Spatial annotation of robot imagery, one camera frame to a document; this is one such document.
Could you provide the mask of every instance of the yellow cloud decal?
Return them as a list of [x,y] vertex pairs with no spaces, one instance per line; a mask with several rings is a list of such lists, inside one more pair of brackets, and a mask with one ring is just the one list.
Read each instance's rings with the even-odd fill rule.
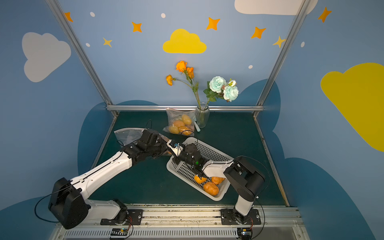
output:
[[321,89],[360,136],[384,152],[384,66],[363,63],[327,73]]
[[170,36],[170,40],[163,44],[167,53],[203,53],[207,46],[200,42],[197,34],[189,33],[185,29],[177,29]]

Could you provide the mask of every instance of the glass vase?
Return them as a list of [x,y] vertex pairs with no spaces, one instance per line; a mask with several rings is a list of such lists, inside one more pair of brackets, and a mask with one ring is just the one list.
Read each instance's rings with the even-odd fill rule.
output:
[[200,107],[196,108],[196,123],[200,128],[203,128],[207,125],[209,118],[209,107],[206,103],[200,103]]

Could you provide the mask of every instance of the dark green table surface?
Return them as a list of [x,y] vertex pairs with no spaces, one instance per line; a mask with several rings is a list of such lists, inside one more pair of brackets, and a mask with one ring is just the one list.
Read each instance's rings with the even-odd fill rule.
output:
[[[145,127],[149,119],[153,121],[153,129],[170,139],[183,142],[187,138],[162,130],[168,125],[166,112],[121,112],[113,131],[125,127]],[[267,178],[268,175],[271,178],[269,186],[259,195],[258,201],[262,205],[285,205],[251,113],[211,112],[207,126],[196,133],[197,131],[195,131],[195,137],[199,140],[231,157],[244,155],[261,162],[268,169],[268,173],[259,163],[253,161],[252,164]],[[112,132],[97,164],[108,160],[120,148]],[[222,200],[213,201],[170,173],[166,168],[169,158],[169,156],[157,159],[147,158],[105,183],[91,195],[90,199],[119,199],[126,204],[233,205],[236,203],[238,194],[232,186]]]

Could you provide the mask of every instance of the clear plastic bag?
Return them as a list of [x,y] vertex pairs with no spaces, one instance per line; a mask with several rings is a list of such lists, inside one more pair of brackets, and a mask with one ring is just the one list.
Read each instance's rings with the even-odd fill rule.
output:
[[195,110],[179,111],[167,108],[168,126],[163,131],[192,137],[195,131]]
[[141,127],[126,127],[114,131],[116,138],[122,142],[123,145],[128,145],[141,138],[144,128]]

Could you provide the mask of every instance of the artificial flower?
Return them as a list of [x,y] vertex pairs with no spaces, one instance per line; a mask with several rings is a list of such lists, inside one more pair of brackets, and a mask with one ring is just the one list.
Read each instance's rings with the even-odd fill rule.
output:
[[167,83],[168,83],[170,86],[172,86],[172,80],[173,80],[173,77],[172,77],[171,75],[168,75],[168,76],[166,77],[166,80],[167,80]]
[[176,64],[176,70],[179,72],[184,72],[187,68],[187,63],[184,61],[180,61]]
[[221,93],[222,87],[226,85],[226,81],[222,77],[214,77],[212,80],[209,82],[209,88],[217,93]]
[[228,86],[234,87],[234,86],[236,86],[236,84],[237,84],[236,80],[231,80],[231,81],[229,81]]
[[187,68],[187,74],[190,78],[194,78],[193,68]]
[[233,100],[235,100],[237,98],[237,96],[239,95],[239,90],[237,89],[237,87],[230,87],[230,86],[226,86],[224,88],[224,99],[228,102],[232,102]]

